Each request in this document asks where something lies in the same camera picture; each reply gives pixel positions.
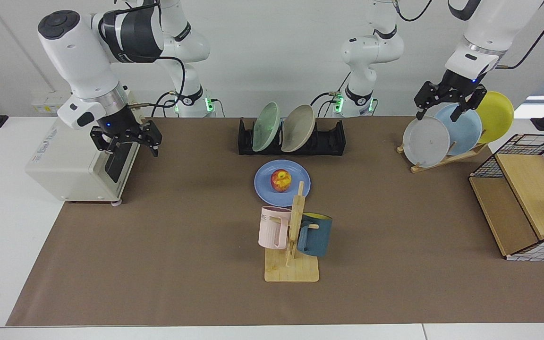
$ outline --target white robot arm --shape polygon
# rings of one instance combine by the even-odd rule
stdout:
[[[398,60],[404,52],[404,41],[396,26],[398,14],[391,0],[369,0],[366,17],[373,34],[354,37],[341,48],[343,61],[350,66],[350,75],[335,112],[344,117],[371,111],[377,78],[372,65]]]
[[[439,84],[426,82],[415,96],[417,118],[443,102],[459,103],[451,115],[453,122],[467,110],[475,110],[486,88],[484,76],[497,66],[516,35],[526,26],[544,0],[468,0],[466,6],[451,13],[468,21],[467,30],[447,61]]]
[[[99,150],[114,152],[119,144],[137,142],[155,157],[162,136],[153,121],[140,125],[129,108],[125,90],[111,70],[98,39],[91,31],[91,17],[75,11],[56,11],[39,23],[39,39],[72,95],[58,116],[72,128],[93,122],[90,133]]]
[[[111,62],[161,64],[171,74],[180,116],[203,117],[213,111],[194,68],[186,62],[205,60],[209,45],[193,32],[179,0],[138,0],[137,7],[81,16],[56,11],[39,23],[39,39],[72,95],[58,115],[80,129],[97,122],[91,132],[99,150],[138,142],[158,153],[162,141],[156,125],[140,125],[111,70]]]
[[[192,30],[180,0],[132,1],[134,9],[93,15],[91,27],[110,62],[156,63],[168,71],[179,92],[180,117],[202,118],[212,113],[206,90],[191,65],[209,57],[207,39]]]

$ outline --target wooden mug stand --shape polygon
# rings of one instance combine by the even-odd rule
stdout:
[[[268,249],[265,254],[264,280],[266,282],[317,282],[320,279],[318,258],[297,251],[299,229],[305,206],[304,183],[299,183],[293,198],[287,249]]]
[[[451,144],[451,146],[449,148],[449,152],[455,147],[456,144],[457,144],[457,142],[453,142]],[[443,166],[443,165],[446,165],[446,164],[450,164],[450,163],[457,162],[457,161],[462,161],[463,159],[468,159],[468,158],[477,156],[477,155],[480,154],[480,152],[482,152],[482,150],[487,145],[488,144],[478,143],[477,145],[475,145],[473,147],[473,149],[471,149],[470,151],[467,151],[466,153],[462,153],[462,154],[456,155],[456,156],[447,155],[446,157],[444,157],[444,159],[440,163],[438,163],[438,164],[436,164],[434,166],[430,166],[429,168],[422,168],[421,166],[419,166],[419,163],[417,163],[414,166],[410,167],[410,172],[412,172],[413,174],[416,174],[417,172],[422,172],[422,171],[425,171],[425,170],[438,168],[438,166]],[[397,153],[404,153],[404,144],[400,145],[396,149],[396,151],[397,151]]]

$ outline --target pink mug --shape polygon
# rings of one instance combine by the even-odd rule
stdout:
[[[259,245],[270,249],[287,248],[291,209],[263,206],[259,221]]]

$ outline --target light blue plate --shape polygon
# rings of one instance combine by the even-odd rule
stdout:
[[[270,184],[270,176],[278,169],[285,169],[291,174],[291,186],[285,192],[274,190]],[[293,196],[298,194],[300,181],[304,181],[304,196],[307,196],[311,186],[308,171],[294,161],[278,159],[269,161],[259,168],[253,184],[255,192],[264,202],[272,206],[288,207],[293,205]]]
[[[436,113],[439,119],[449,130],[450,144],[456,142],[449,150],[449,156],[456,156],[473,149],[482,135],[482,120],[474,110],[464,112],[456,122],[451,120],[451,114],[458,104],[450,104]]]

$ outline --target brown table cover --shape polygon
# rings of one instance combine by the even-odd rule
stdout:
[[[411,120],[345,119],[343,157],[275,157],[238,155],[237,119],[158,119],[120,207],[64,204],[7,325],[544,323],[544,262],[501,258],[467,180],[490,153],[411,174]],[[317,283],[264,281],[253,176],[280,158],[334,218]]]

